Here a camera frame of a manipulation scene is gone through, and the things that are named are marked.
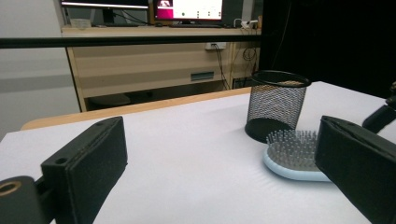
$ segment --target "white table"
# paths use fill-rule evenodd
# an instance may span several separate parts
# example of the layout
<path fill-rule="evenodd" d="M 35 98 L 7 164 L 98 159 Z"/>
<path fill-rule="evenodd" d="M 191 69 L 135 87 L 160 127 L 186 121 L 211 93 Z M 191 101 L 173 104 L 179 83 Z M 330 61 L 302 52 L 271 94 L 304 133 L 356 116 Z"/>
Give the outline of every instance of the white table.
<path fill-rule="evenodd" d="M 262 162 L 248 137 L 249 94 L 124 115 L 129 164 L 95 223 L 369 223 L 333 183 L 299 182 Z M 298 130 L 322 115 L 361 124 L 384 99 L 322 82 L 304 100 Z M 99 119 L 8 133 L 0 179 L 41 176 L 41 162 Z M 396 142 L 396 124 L 379 135 Z"/>

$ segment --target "white wall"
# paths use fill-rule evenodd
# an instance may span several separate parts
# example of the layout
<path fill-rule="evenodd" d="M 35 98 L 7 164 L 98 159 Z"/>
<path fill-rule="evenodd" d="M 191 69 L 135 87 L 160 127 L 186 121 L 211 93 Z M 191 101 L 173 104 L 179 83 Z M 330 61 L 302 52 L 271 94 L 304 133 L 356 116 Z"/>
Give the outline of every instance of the white wall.
<path fill-rule="evenodd" d="M 0 11 L 0 38 L 61 37 L 58 0 L 1 0 Z M 65 49 L 0 49 L 0 139 L 29 120 L 77 112 Z"/>

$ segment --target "black rail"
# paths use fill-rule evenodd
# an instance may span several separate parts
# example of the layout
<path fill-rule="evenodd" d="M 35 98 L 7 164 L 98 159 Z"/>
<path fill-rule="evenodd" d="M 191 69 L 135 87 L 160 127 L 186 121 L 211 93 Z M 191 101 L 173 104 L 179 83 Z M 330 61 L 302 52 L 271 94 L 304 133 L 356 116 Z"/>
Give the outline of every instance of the black rail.
<path fill-rule="evenodd" d="M 122 45 L 261 41 L 260 35 L 177 35 L 114 37 L 0 38 L 0 49 L 43 49 Z"/>

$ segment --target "screw hole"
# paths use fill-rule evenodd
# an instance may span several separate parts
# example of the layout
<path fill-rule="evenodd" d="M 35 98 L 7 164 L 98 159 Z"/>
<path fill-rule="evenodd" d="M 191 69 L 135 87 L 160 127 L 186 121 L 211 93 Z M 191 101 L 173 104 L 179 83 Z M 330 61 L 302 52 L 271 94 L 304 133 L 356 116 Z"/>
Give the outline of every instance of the screw hole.
<path fill-rule="evenodd" d="M 3 185 L 0 185 L 0 196 L 8 195 L 9 193 L 14 192 L 21 186 L 20 181 L 11 181 L 7 182 Z"/>
<path fill-rule="evenodd" d="M 60 158 L 60 159 L 55 161 L 55 163 L 58 164 L 58 165 L 64 164 L 65 162 L 67 162 L 67 158 Z"/>

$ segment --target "brush bristles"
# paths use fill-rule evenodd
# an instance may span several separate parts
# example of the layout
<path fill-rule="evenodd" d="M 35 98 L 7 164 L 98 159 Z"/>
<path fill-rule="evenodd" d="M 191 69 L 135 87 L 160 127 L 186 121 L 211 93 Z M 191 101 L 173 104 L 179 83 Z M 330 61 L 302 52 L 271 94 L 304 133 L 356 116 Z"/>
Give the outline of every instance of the brush bristles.
<path fill-rule="evenodd" d="M 315 165 L 317 133 L 285 130 L 267 136 L 268 157 L 278 165 L 297 171 L 319 171 Z"/>

